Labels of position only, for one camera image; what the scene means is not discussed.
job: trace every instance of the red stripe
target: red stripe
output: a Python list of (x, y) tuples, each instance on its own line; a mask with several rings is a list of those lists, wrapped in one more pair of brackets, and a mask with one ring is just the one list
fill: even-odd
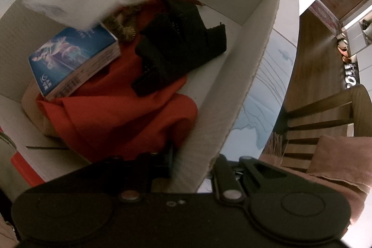
[(32, 169), (32, 167), (27, 163), (27, 161), (21, 156), (19, 152), (16, 153), (10, 159), (10, 161), (31, 187), (35, 187), (45, 183), (44, 180)]

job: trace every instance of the red garment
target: red garment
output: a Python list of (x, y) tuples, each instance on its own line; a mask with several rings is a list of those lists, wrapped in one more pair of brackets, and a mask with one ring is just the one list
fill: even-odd
[[(163, 10), (160, 0), (144, 5), (138, 29)], [(176, 94), (186, 77), (145, 97), (138, 97), (131, 88), (132, 81), (142, 74), (142, 59), (134, 53), (140, 39), (137, 35), (132, 43), (123, 43), (120, 58), (72, 96), (52, 102), (38, 100), (39, 108), (66, 144), (92, 162), (112, 155), (131, 160), (143, 152), (160, 151), (167, 140), (180, 146), (195, 123), (195, 103)]]

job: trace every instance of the open box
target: open box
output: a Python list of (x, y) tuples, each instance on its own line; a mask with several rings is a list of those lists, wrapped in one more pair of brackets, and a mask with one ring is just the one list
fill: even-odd
[[(199, 10), (207, 28), (226, 25), (227, 51), (191, 72), (180, 90), (195, 101), (199, 113), (175, 155), (168, 192), (196, 191), (222, 147), (229, 159), (259, 156), (279, 114), (296, 55), (298, 0), (199, 1), (206, 5)], [(27, 57), (63, 28), (20, 0), (0, 19), (0, 127), (17, 149), (0, 140), (0, 187), (11, 199), (29, 185), (87, 165), (75, 152), (59, 149), (60, 142), (44, 137), (20, 106), (32, 79)], [(245, 102), (261, 111), (265, 123), (253, 112), (257, 121), (234, 128)]]

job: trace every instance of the wooden chair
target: wooden chair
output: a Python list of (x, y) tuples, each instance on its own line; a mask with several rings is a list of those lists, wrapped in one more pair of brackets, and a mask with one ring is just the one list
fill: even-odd
[[(294, 119), (346, 105), (349, 105), (349, 114), (343, 119), (291, 126), (291, 121)], [(279, 127), (281, 129), (279, 133), (283, 134), (283, 142), (286, 147), (281, 166), (306, 172), (319, 137), (289, 139), (288, 132), (320, 130), (353, 123), (354, 137), (372, 137), (372, 103), (366, 88), (363, 85), (356, 85), (333, 96), (284, 113), (283, 121), (284, 123), (282, 122), (282, 126)]]

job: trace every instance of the black glove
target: black glove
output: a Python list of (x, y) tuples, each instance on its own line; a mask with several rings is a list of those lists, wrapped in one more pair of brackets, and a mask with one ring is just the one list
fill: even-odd
[(143, 59), (143, 74), (132, 83), (138, 96), (156, 92), (226, 51), (225, 25), (207, 29), (195, 5), (163, 1), (169, 13), (157, 14), (141, 31), (135, 50)]

